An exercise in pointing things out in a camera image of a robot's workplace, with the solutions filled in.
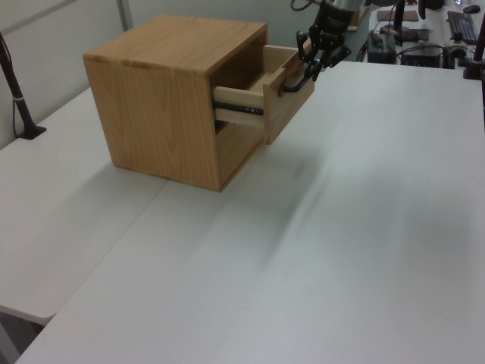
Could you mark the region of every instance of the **black pole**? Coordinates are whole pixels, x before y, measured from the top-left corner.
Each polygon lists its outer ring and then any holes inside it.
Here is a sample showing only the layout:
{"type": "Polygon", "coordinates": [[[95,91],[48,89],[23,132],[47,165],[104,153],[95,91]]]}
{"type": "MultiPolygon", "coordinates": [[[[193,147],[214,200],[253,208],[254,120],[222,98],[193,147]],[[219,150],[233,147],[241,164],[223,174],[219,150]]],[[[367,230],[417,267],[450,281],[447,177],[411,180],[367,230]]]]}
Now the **black pole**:
{"type": "Polygon", "coordinates": [[[38,127],[34,124],[32,117],[30,116],[27,103],[23,98],[22,91],[15,77],[14,68],[8,54],[6,43],[3,39],[2,33],[0,33],[0,64],[2,65],[2,70],[7,79],[8,86],[14,97],[15,105],[17,105],[18,111],[23,121],[23,133],[18,137],[23,139],[32,140],[38,137],[40,134],[46,131],[44,127],[38,127]]]}
{"type": "Polygon", "coordinates": [[[404,2],[400,2],[396,5],[396,12],[394,13],[394,30],[401,30],[402,19],[404,19],[404,7],[404,2]]]}

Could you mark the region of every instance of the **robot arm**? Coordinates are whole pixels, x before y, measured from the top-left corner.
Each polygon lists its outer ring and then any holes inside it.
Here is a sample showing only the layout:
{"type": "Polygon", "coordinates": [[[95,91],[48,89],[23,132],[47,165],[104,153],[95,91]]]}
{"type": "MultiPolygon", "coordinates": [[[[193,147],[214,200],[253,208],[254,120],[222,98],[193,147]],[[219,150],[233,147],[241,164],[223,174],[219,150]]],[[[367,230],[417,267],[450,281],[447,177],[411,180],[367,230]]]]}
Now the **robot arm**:
{"type": "Polygon", "coordinates": [[[334,67],[350,55],[350,49],[344,44],[344,34],[349,28],[355,11],[364,2],[377,6],[390,6],[400,1],[403,0],[321,0],[317,17],[309,31],[296,34],[299,57],[306,64],[304,76],[298,84],[286,86],[284,91],[288,93],[299,91],[310,78],[316,81],[322,68],[334,67]],[[310,39],[311,43],[308,51],[304,46],[307,39],[310,39]]]}

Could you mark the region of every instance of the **wooden cabinet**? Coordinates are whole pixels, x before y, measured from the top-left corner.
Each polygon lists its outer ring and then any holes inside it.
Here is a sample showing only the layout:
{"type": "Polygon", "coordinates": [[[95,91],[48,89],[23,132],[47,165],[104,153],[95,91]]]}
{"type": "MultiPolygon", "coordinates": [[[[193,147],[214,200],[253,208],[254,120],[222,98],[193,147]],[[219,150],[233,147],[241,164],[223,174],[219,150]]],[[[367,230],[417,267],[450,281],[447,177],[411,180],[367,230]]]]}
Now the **wooden cabinet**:
{"type": "Polygon", "coordinates": [[[160,15],[84,55],[113,163],[221,191],[313,92],[262,23],[160,15]]]}

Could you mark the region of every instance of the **white table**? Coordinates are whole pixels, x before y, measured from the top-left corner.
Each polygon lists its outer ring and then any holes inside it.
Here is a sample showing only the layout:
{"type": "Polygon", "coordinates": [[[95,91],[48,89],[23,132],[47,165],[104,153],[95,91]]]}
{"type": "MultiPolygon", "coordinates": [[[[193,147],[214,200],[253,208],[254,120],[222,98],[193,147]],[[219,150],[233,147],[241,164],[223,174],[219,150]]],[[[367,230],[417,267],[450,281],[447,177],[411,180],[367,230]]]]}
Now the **white table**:
{"type": "Polygon", "coordinates": [[[46,324],[166,180],[114,167],[90,89],[0,152],[0,312],[46,324]]]}
{"type": "Polygon", "coordinates": [[[223,193],[168,182],[18,363],[476,364],[483,221],[480,83],[343,62],[223,193]]]}

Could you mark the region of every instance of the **open drawer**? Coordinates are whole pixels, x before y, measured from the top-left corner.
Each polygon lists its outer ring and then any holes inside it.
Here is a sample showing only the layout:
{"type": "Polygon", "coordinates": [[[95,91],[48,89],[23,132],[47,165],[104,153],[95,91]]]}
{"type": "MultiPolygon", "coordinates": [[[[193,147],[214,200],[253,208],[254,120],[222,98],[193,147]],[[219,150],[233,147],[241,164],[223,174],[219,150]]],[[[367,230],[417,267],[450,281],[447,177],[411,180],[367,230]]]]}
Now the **open drawer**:
{"type": "Polygon", "coordinates": [[[307,82],[297,93],[283,92],[302,72],[297,49],[248,45],[211,75],[215,120],[259,128],[272,144],[314,91],[307,82]]]}

